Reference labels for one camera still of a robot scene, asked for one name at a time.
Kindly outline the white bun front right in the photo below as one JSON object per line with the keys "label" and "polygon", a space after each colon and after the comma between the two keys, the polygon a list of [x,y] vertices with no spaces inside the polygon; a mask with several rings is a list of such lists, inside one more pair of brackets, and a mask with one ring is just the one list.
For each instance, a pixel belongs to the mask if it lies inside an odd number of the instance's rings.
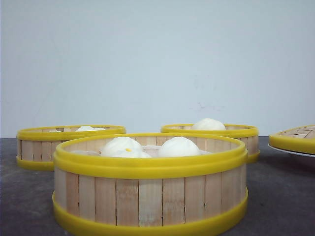
{"label": "white bun front right", "polygon": [[179,157],[200,155],[198,146],[185,137],[173,137],[167,140],[158,150],[158,157]]}

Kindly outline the white bun right rear basket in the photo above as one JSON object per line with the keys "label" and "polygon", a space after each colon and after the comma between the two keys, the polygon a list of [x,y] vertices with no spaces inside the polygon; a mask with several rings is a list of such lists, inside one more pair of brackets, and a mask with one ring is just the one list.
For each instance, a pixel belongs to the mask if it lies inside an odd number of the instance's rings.
{"label": "white bun right rear basket", "polygon": [[221,121],[211,118],[204,118],[195,123],[191,128],[192,130],[226,130],[225,125]]}

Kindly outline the bamboo steamer basket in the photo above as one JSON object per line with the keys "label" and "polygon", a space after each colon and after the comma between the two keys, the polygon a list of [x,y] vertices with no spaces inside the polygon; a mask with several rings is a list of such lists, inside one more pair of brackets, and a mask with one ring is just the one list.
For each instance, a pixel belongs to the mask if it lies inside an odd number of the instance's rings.
{"label": "bamboo steamer basket", "polygon": [[[106,130],[75,132],[80,126],[102,127]],[[124,134],[120,125],[84,124],[61,125],[21,129],[17,132],[17,164],[19,167],[36,171],[53,171],[53,153],[56,146],[73,139],[95,135]]]}
{"label": "bamboo steamer basket", "polygon": [[258,160],[259,150],[259,131],[258,128],[251,125],[242,124],[224,124],[224,130],[206,130],[205,128],[192,128],[193,124],[168,124],[161,128],[162,133],[187,133],[187,134],[205,134],[219,135],[238,139],[245,143],[248,150],[248,163],[254,163]]}
{"label": "bamboo steamer basket", "polygon": [[248,151],[237,139],[190,134],[200,155],[158,157],[173,133],[130,134],[150,157],[105,157],[114,135],[54,152],[56,221],[76,236],[216,236],[246,214]]}

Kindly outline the white bun with yellow dot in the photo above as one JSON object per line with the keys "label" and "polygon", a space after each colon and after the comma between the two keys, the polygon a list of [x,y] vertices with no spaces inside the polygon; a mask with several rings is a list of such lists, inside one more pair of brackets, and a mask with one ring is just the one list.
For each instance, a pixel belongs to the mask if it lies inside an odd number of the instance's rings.
{"label": "white bun with yellow dot", "polygon": [[116,137],[101,149],[101,156],[121,158],[149,158],[139,142],[130,137]]}

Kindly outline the bamboo steamer lid yellow rim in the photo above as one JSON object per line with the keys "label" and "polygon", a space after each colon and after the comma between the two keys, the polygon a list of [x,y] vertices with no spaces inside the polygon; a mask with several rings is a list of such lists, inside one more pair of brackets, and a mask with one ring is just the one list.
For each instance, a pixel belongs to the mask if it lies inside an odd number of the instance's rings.
{"label": "bamboo steamer lid yellow rim", "polygon": [[315,153],[315,125],[305,125],[284,130],[269,136],[269,145],[283,150]]}

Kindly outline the white plate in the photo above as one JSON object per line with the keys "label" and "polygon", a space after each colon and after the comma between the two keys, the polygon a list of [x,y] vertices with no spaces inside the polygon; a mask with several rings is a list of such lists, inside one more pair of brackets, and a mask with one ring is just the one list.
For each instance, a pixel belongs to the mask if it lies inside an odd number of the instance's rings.
{"label": "white plate", "polygon": [[297,162],[297,164],[299,164],[303,167],[309,168],[312,171],[315,170],[315,155],[314,154],[281,149],[278,147],[274,147],[270,144],[268,144],[268,147],[273,149],[273,150],[288,154],[289,156],[291,156],[293,158],[293,160],[295,160]]}

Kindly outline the white bun basket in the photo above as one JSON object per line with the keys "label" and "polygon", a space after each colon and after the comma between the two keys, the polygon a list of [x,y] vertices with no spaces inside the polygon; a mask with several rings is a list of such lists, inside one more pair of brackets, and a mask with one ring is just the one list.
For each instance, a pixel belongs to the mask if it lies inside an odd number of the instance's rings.
{"label": "white bun basket", "polygon": [[92,126],[80,126],[75,130],[75,132],[85,132],[85,131],[100,131],[100,130],[106,130],[105,128],[102,127],[92,127]]}
{"label": "white bun basket", "polygon": [[221,121],[211,118],[204,118],[195,123],[191,128],[192,130],[226,130],[225,125]]}

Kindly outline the white bun left rear basket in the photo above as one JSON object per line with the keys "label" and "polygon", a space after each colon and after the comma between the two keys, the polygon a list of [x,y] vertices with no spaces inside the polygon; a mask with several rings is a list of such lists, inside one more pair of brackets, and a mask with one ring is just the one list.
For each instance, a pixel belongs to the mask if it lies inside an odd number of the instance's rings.
{"label": "white bun left rear basket", "polygon": [[105,128],[102,127],[92,127],[92,126],[80,126],[75,130],[75,132],[85,132],[85,131],[100,131],[100,130],[106,130]]}

